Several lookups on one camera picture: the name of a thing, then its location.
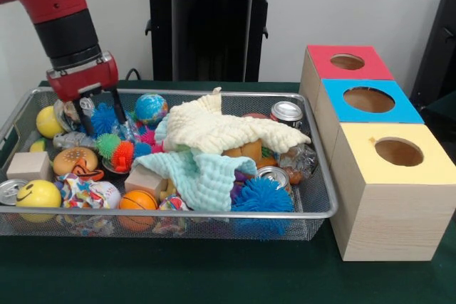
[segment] metal tray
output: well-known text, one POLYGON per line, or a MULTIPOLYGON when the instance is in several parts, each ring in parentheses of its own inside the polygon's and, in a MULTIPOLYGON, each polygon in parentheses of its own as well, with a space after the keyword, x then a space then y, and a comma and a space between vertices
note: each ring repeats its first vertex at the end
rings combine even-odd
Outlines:
MULTIPOLYGON (((143 93, 161 94, 169 106, 195 100, 208 92, 180 90, 119 90, 125 110, 133 110, 136 99, 143 93)), ((52 105, 57 100, 51 88, 37 88, 26 94, 6 124, 0 130, 0 181, 6 180, 6 171, 15 152, 27 152, 31 144, 40 137, 35 119, 40 109, 52 105)), ((301 130, 309 135, 318 156, 318 166, 312 177, 293 187, 294 212, 215 212, 215 211, 135 211, 119 209, 45 209, 0 206, 0 235, 34 236, 111 236, 111 237, 148 237, 148 238, 190 238, 190 239, 281 239, 311 240, 323 220, 336 213, 338 204, 331 174, 321 146, 321 140, 309 102, 297 94, 288 93, 222 93, 224 114, 238 115, 249 112, 269 114, 271 106, 288 100, 301 107, 304 113, 301 130), (44 223, 32 223, 23 215, 36 218, 47 215, 44 223), (131 231, 119 224, 121 216, 153 216, 155 222, 164 218, 175 220, 186 226, 183 234, 156 234, 153 225, 141 232, 131 231), (67 221, 78 220, 79 224, 67 221), (264 225, 269 220, 288 220, 289 227, 282 236, 265 236, 264 225)), ((95 103, 101 101, 112 105, 107 94, 94 97, 95 103)), ((49 157, 58 153, 49 142, 49 157)), ((125 193, 124 177, 109 179, 122 193, 125 193)))

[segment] orange basketball ball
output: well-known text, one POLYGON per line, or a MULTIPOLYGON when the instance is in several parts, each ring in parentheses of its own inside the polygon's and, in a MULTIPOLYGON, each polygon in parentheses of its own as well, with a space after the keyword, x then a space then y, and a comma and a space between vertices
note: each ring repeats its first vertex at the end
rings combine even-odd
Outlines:
MULTIPOLYGON (((133 190, 128 192, 119 202, 119 209, 156 210, 157 201, 148 192, 133 190)), ((153 225, 155 218, 151 216, 118 216, 122 227, 131 231, 145 231, 153 225)))

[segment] red box top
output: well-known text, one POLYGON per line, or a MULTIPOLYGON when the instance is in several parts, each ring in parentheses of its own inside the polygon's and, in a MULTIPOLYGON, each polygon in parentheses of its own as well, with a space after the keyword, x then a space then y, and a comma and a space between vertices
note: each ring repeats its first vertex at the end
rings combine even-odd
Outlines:
POLYGON ((394 80, 372 46, 308 46, 320 78, 394 80))

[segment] yellow ball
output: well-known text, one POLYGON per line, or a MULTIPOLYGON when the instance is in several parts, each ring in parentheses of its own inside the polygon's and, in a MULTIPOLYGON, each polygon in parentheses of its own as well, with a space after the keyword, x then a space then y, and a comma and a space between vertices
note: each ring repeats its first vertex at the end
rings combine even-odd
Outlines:
MULTIPOLYGON (((16 206, 37 206, 45 208, 58 208, 62 198, 57 187, 43 180, 27 183, 17 193, 16 206)), ((46 222, 53 217, 52 214, 21 214, 30 222, 46 222)))
POLYGON ((36 117, 36 128, 46 138, 52 139, 54 135, 63 133, 64 130, 57 121, 54 107, 43 108, 36 117))

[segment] yellow cloth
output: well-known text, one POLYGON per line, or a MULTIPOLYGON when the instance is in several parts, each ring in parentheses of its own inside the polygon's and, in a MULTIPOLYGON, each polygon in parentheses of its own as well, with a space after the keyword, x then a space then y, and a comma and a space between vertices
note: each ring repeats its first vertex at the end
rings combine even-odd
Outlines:
POLYGON ((223 115, 220 89, 171 109, 165 151, 186 145, 204 153, 221 154, 261 139, 263 146, 285 153, 297 144, 311 142, 297 129, 273 120, 223 115))

